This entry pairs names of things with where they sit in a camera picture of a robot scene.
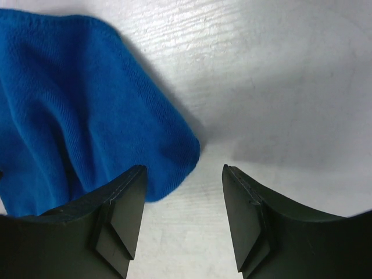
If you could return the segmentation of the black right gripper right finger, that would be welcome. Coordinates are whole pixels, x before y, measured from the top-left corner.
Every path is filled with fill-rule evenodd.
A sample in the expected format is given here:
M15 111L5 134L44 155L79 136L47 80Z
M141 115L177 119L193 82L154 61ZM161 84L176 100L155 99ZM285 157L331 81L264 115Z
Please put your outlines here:
M222 171L235 261L243 278L370 278L371 212L341 217Z

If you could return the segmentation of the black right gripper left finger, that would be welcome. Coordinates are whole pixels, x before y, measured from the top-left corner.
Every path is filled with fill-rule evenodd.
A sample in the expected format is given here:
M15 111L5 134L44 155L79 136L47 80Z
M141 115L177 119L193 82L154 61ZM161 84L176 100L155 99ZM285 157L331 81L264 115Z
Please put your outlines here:
M146 186L146 168L134 166L40 216L1 216L1 277L126 278Z

